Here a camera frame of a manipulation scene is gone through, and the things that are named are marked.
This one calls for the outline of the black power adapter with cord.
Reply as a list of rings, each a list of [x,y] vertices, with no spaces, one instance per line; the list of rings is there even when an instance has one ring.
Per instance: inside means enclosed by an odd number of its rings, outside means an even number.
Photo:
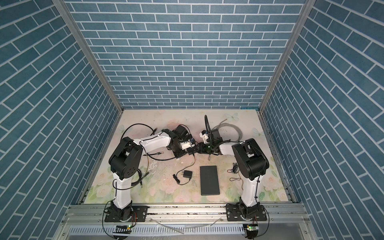
[[[193,176],[193,172],[191,170],[189,170],[189,168],[193,167],[195,165],[195,163],[196,163],[195,155],[193,155],[193,158],[194,158],[194,161],[193,161],[192,164],[190,164],[189,166],[186,166],[183,169],[179,170],[176,174],[173,174],[173,179],[175,180],[177,185],[184,186],[184,185],[188,184],[191,181],[192,176]],[[179,174],[183,174],[183,178],[185,179],[184,182],[182,182],[179,179],[179,177],[178,177]]]

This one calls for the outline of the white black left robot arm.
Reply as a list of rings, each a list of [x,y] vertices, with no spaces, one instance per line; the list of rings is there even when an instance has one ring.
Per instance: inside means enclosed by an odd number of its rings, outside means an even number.
[[[144,154],[167,148],[174,153],[175,158],[180,158],[187,154],[187,149],[194,147],[195,143],[190,131],[183,125],[177,126],[172,131],[163,129],[157,134],[141,139],[123,136],[109,159],[115,180],[113,187],[116,191],[113,206],[123,210],[132,204],[130,193],[133,187],[132,177],[139,169]]]

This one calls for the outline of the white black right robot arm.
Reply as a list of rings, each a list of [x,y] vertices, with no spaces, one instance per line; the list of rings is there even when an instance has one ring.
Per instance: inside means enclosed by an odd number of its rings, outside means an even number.
[[[270,164],[255,139],[240,142],[226,140],[214,145],[208,142],[198,143],[192,153],[234,156],[244,178],[240,206],[249,210],[260,204],[261,180]]]

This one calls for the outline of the large flat black box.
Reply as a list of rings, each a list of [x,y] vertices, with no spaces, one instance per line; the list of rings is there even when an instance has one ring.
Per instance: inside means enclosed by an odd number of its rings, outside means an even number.
[[[201,195],[220,195],[217,166],[200,166]]]

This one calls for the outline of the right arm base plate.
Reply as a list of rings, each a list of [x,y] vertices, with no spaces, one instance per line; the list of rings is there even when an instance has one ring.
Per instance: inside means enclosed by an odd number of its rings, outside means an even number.
[[[227,221],[266,221],[267,212],[263,205],[256,204],[252,207],[246,207],[241,203],[226,204]]]

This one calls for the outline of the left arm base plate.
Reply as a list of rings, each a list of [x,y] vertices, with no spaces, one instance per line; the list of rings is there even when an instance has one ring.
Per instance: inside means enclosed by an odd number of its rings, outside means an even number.
[[[148,206],[128,205],[123,209],[119,209],[114,204],[111,204],[104,210],[104,221],[107,223],[145,222],[148,208]]]

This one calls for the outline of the aluminium front rail frame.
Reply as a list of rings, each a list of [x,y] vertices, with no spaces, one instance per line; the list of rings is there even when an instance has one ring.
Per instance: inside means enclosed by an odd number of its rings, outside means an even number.
[[[314,240],[302,204],[263,203],[260,214],[244,219],[225,203],[138,204],[127,222],[105,221],[104,205],[72,205],[56,240]]]

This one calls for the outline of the aluminium corner post right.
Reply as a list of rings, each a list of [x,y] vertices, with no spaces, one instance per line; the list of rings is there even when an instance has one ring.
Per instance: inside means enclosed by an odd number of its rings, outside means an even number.
[[[273,77],[271,78],[270,84],[267,87],[267,91],[266,91],[266,93],[262,99],[261,104],[260,104],[260,107],[259,107],[260,113],[263,113],[267,107],[268,101],[269,101],[269,99],[273,93],[273,90],[279,81],[279,77],[282,74],[282,71],[283,71],[283,69],[284,69],[284,67],[288,61],[288,58],[289,58],[289,56],[290,56],[298,38],[299,38],[299,35],[300,35],[300,33],[304,27],[304,24],[305,24],[307,18],[309,17],[309,14],[310,14],[315,2],[316,2],[315,0],[306,1],[300,14],[299,14],[298,21],[293,28],[292,34],[291,34],[290,38],[288,39],[287,45],[286,45],[285,50],[281,56],[279,64],[278,64],[278,66],[274,72]]]

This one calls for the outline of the aluminium corner post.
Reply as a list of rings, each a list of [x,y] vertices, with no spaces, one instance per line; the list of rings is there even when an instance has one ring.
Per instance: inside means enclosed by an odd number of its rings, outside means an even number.
[[[288,61],[288,58],[289,58],[289,56],[290,56],[298,38],[299,38],[299,35],[300,35],[300,33],[304,27],[304,24],[305,24],[307,18],[309,17],[309,14],[310,14],[315,2],[316,2],[315,0],[306,1],[300,14],[299,14],[298,21],[293,28],[292,34],[291,34],[290,38],[288,39],[287,45],[286,45],[285,50],[281,56],[279,64],[278,64],[278,66],[274,72],[273,77],[271,78],[270,84],[267,87],[267,91],[266,91],[266,93],[262,99],[261,104],[260,104],[260,107],[259,107],[260,113],[263,113],[267,107],[268,101],[269,101],[269,99],[273,93],[273,90],[279,81],[279,77],[282,74],[282,71],[283,71],[283,69],[284,69],[284,67]]]
[[[83,34],[81,33],[81,30],[79,29],[75,19],[71,15],[65,1],[62,0],[52,0],[54,6],[58,10],[59,14],[63,18],[64,22],[66,23],[67,27],[69,28],[70,32],[72,33],[73,37],[75,38],[76,42],[78,43],[80,49],[82,50],[83,54],[87,58],[90,66],[96,73],[97,77],[99,78],[99,81],[107,91],[107,94],[109,95],[110,99],[114,103],[115,107],[121,114],[124,111],[124,108],[122,107],[120,101],[118,100],[116,94],[114,93],[110,83],[108,82],[104,72],[102,71],[98,61],[96,60],[94,54],[92,53],[91,48],[89,47],[86,39],[84,38]]]

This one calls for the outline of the aluminium corner post left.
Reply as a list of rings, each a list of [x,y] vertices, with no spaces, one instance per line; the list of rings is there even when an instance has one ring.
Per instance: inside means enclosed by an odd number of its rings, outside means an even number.
[[[102,71],[98,61],[96,60],[94,54],[92,53],[91,48],[89,47],[86,39],[84,38],[83,34],[81,33],[81,30],[79,29],[75,19],[71,15],[65,1],[62,0],[52,0],[54,6],[58,10],[59,14],[63,18],[64,22],[66,23],[67,27],[69,28],[70,32],[72,33],[73,37],[75,38],[76,42],[78,43],[80,49],[82,50],[83,54],[87,58],[90,66],[96,73],[97,77],[99,78],[99,81],[107,91],[107,94],[109,95],[110,99],[114,103],[115,107],[121,114],[124,111],[124,108],[122,107],[120,101],[118,100],[116,94],[114,93],[110,83],[108,82],[104,72]]]

